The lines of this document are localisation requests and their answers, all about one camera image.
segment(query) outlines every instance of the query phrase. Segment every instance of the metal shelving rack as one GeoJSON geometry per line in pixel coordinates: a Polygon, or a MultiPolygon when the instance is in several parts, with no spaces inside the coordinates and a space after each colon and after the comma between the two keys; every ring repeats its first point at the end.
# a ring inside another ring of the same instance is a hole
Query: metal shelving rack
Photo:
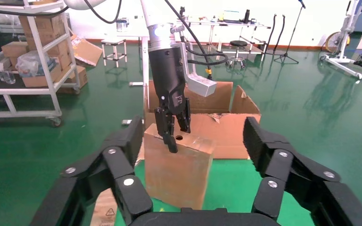
{"type": "MultiPolygon", "coordinates": [[[[23,0],[24,5],[23,7],[19,6],[0,6],[0,10],[2,11],[10,11],[10,12],[17,12],[17,13],[28,13],[28,14],[35,14],[35,13],[41,13],[45,12],[47,10],[51,9],[63,9],[64,4],[63,1],[58,1],[54,3],[48,3],[44,5],[29,5],[28,0],[23,0]]],[[[6,104],[8,105],[9,111],[0,111],[0,118],[13,118],[13,117],[46,117],[47,119],[52,120],[54,126],[59,126],[61,124],[61,118],[62,112],[60,110],[60,105],[58,102],[58,98],[56,96],[56,91],[60,87],[70,87],[74,88],[76,92],[80,91],[80,81],[78,77],[78,72],[75,64],[75,58],[74,58],[74,52],[71,44],[70,39],[70,33],[69,28],[67,24],[67,18],[65,13],[62,13],[63,17],[63,23],[65,25],[66,33],[56,40],[52,41],[51,43],[47,44],[46,46],[42,46],[40,36],[37,30],[37,25],[35,24],[35,19],[33,16],[28,16],[28,22],[30,24],[30,28],[35,40],[35,44],[37,47],[38,54],[41,59],[43,71],[45,74],[45,78],[48,84],[47,88],[13,88],[10,89],[8,86],[5,86],[5,88],[0,89],[0,95],[3,95],[6,104]],[[50,76],[50,72],[48,69],[47,61],[45,59],[44,53],[46,53],[48,50],[50,50],[52,47],[56,46],[60,42],[67,39],[67,43],[70,50],[71,60],[72,63],[70,65],[70,70],[64,75],[64,77],[58,81],[54,82],[52,81],[52,78],[50,76]],[[76,77],[76,83],[65,83],[68,76],[74,72],[76,77]],[[53,105],[55,107],[55,110],[48,110],[48,111],[17,111],[12,99],[10,98],[10,95],[50,95],[52,98],[53,105]]]]}

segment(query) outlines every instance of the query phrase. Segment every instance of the rolling stool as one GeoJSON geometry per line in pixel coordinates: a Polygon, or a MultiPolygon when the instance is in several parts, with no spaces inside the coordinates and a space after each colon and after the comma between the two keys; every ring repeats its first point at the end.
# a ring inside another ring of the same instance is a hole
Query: rolling stool
{"type": "Polygon", "coordinates": [[[103,50],[103,64],[106,66],[106,60],[113,60],[116,61],[116,67],[118,67],[118,61],[125,57],[125,62],[127,62],[127,47],[125,44],[125,39],[104,39],[102,40],[102,50],[103,50]],[[117,54],[117,46],[124,43],[124,53],[118,57],[117,54]],[[113,46],[113,53],[109,54],[108,56],[105,55],[105,45],[106,46],[113,46]]]}
{"type": "Polygon", "coordinates": [[[228,61],[225,62],[225,65],[232,67],[234,65],[234,62],[240,62],[241,63],[241,69],[245,68],[245,59],[242,57],[239,57],[239,47],[245,47],[247,46],[247,42],[245,41],[239,41],[239,40],[235,40],[235,41],[231,41],[230,45],[232,46],[236,46],[237,47],[237,52],[235,54],[235,56],[231,56],[228,58],[228,61]]]}

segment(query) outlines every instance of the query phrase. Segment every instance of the packing tape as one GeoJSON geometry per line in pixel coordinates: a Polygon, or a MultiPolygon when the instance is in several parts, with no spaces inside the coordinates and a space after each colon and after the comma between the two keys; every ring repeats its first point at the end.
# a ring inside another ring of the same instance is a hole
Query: packing tape
{"type": "Polygon", "coordinates": [[[214,119],[218,124],[220,124],[220,118],[221,118],[221,114],[209,114],[209,116],[214,119]]]}
{"type": "Polygon", "coordinates": [[[245,91],[242,91],[242,95],[241,95],[241,98],[246,98],[246,92],[245,91]]]}

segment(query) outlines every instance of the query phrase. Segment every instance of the black cable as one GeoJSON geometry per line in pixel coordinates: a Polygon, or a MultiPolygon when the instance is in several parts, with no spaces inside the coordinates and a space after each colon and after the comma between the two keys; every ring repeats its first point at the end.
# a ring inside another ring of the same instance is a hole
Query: black cable
{"type": "MultiPolygon", "coordinates": [[[[171,3],[168,0],[165,0],[165,2],[168,4],[168,6],[171,8],[171,10],[177,15],[178,19],[182,22],[182,24],[187,28],[187,30],[189,31],[189,33],[192,35],[192,37],[194,38],[194,40],[196,41],[197,45],[199,46],[200,50],[202,51],[203,54],[206,54],[205,50],[202,47],[202,44],[200,44],[199,40],[197,39],[197,37],[195,36],[195,34],[193,33],[193,31],[191,30],[191,28],[188,26],[188,24],[185,22],[185,20],[181,17],[181,15],[174,9],[174,7],[171,5],[171,3]]],[[[206,63],[209,64],[209,58],[207,56],[205,57],[205,61],[206,63]]],[[[211,68],[208,65],[207,66],[209,73],[209,77],[211,77],[211,68]]]]}
{"type": "Polygon", "coordinates": [[[280,39],[281,39],[281,35],[282,33],[284,32],[284,27],[285,27],[285,15],[282,15],[283,19],[282,19],[282,28],[281,28],[281,32],[280,32],[280,35],[278,36],[278,40],[277,40],[277,44],[275,44],[275,47],[274,49],[272,50],[272,53],[275,53],[275,50],[277,49],[278,47],[278,43],[280,42],[280,39]]]}
{"type": "Polygon", "coordinates": [[[54,13],[16,13],[16,12],[8,12],[8,11],[2,11],[0,10],[0,14],[6,14],[6,15],[15,15],[15,16],[56,16],[64,11],[68,10],[68,6],[64,7],[64,9],[54,12],[54,13]]]}
{"type": "MultiPolygon", "coordinates": [[[[188,52],[190,52],[190,53],[192,53],[192,54],[194,54],[194,55],[197,55],[197,56],[200,56],[200,57],[205,57],[205,56],[207,56],[207,57],[209,57],[209,56],[210,56],[210,57],[213,57],[213,56],[216,57],[216,56],[220,56],[220,57],[224,57],[224,58],[225,58],[225,59],[222,60],[222,61],[211,62],[211,63],[209,63],[210,65],[220,65],[220,64],[222,64],[222,63],[225,63],[225,62],[228,60],[228,56],[225,55],[224,53],[220,52],[220,51],[217,51],[217,53],[198,53],[198,52],[195,52],[195,51],[191,50],[191,49],[188,47],[187,43],[185,42],[184,36],[180,36],[180,38],[181,38],[181,41],[185,43],[185,49],[186,49],[188,52]]],[[[208,63],[199,62],[198,65],[207,65],[207,64],[208,64],[208,63]]]]}
{"type": "Polygon", "coordinates": [[[185,46],[185,49],[194,54],[194,55],[197,55],[197,56],[200,56],[200,57],[204,57],[204,56],[207,56],[207,57],[216,57],[216,56],[221,56],[221,57],[224,57],[223,60],[221,61],[216,61],[216,62],[211,62],[211,63],[204,63],[204,62],[199,62],[199,61],[196,61],[196,60],[188,60],[188,63],[191,63],[191,64],[197,64],[197,65],[205,65],[205,66],[213,66],[213,65],[220,65],[220,64],[223,64],[225,63],[227,60],[228,60],[228,56],[225,55],[224,53],[209,53],[209,54],[203,54],[203,53],[198,53],[198,52],[195,52],[193,50],[191,50],[187,45],[185,46]]]}
{"type": "Polygon", "coordinates": [[[274,17],[272,18],[272,29],[271,29],[271,33],[270,33],[270,36],[269,36],[269,40],[267,41],[267,48],[270,45],[272,33],[274,32],[274,29],[275,29],[275,17],[277,17],[277,14],[274,14],[274,17]]]}
{"type": "Polygon", "coordinates": [[[114,24],[116,23],[117,19],[118,19],[118,15],[120,13],[120,8],[121,8],[121,0],[119,0],[119,6],[117,8],[117,13],[116,13],[116,17],[113,21],[108,21],[108,20],[105,20],[103,17],[101,17],[94,9],[93,7],[91,6],[91,4],[88,2],[88,0],[84,0],[85,1],[85,4],[87,4],[87,6],[90,8],[90,10],[93,12],[93,14],[95,14],[95,16],[97,16],[101,21],[107,23],[107,24],[114,24]]]}

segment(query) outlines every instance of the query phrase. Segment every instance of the tripod stand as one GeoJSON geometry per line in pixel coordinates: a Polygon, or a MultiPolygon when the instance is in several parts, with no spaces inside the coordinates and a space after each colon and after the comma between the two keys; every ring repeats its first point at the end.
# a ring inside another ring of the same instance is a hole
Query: tripod stand
{"type": "Polygon", "coordinates": [[[302,7],[300,8],[300,11],[299,11],[299,15],[297,16],[297,20],[296,20],[296,24],[295,24],[295,27],[293,29],[293,32],[292,32],[292,35],[291,35],[291,39],[289,40],[289,44],[288,44],[288,48],[287,48],[287,51],[280,55],[280,57],[276,58],[274,61],[277,62],[277,63],[282,63],[282,64],[285,64],[285,59],[286,58],[289,58],[291,60],[293,60],[294,62],[293,63],[286,63],[288,65],[296,65],[299,63],[299,61],[291,58],[290,56],[288,56],[288,50],[289,50],[289,47],[291,46],[291,41],[292,41],[292,38],[293,38],[293,35],[295,34],[295,30],[296,30],[296,26],[297,26],[297,22],[299,21],[299,17],[300,17],[300,13],[302,12],[302,9],[303,9],[303,5],[302,7]]]}

